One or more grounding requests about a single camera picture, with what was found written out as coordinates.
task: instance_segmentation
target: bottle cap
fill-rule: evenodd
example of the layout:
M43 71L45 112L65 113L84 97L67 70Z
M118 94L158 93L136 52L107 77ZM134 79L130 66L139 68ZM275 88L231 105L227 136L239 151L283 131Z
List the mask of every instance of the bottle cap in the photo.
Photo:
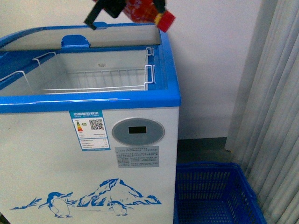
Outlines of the bottle cap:
M159 22L156 25L160 30L162 30L163 32L166 33L166 31L172 25L174 20L175 20L175 16L173 14L171 14L168 10L166 10L162 14L161 18L159 18Z

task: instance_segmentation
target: red bottle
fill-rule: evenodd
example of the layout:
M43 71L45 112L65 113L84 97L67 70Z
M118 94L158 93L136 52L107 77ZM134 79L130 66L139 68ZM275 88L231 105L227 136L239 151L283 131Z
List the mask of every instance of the red bottle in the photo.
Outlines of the red bottle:
M169 29L175 19L174 15L168 10L159 13L153 0L127 0L127 5L123 12L133 22L155 23L163 32Z

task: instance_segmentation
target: penguin graphic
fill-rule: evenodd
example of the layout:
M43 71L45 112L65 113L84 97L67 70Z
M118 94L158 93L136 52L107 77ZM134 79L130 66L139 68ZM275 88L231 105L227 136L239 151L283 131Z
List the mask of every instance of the penguin graphic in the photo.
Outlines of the penguin graphic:
M119 201L111 201L110 204L112 206L109 208L109 210L113 210L116 216L127 216L127 208L133 209L120 203Z
M74 207L74 205L61 199L62 196L65 195L59 192L49 193L47 202L45 204L40 205L38 208L40 209L42 207L47 206L51 210L51 212L54 213L55 217L71 218L69 206Z

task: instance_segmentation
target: blue crate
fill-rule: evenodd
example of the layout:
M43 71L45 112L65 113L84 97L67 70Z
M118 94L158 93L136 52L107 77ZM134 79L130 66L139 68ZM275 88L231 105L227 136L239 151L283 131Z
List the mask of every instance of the blue crate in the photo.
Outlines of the blue crate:
M177 165L174 224L266 224L235 163Z

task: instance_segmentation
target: white freezer body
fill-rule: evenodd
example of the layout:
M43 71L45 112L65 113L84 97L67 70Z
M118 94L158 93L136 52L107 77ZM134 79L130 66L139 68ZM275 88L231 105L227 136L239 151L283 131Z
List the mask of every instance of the white freezer body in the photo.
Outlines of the white freezer body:
M0 211L12 224L173 222L178 107L102 113L110 150L87 152L81 149L68 111L0 114ZM150 119L164 127L163 138L152 145L159 147L159 167L118 167L115 147L128 146L113 138L112 128L128 118ZM137 195L150 203L123 208L74 203L92 193L119 202Z

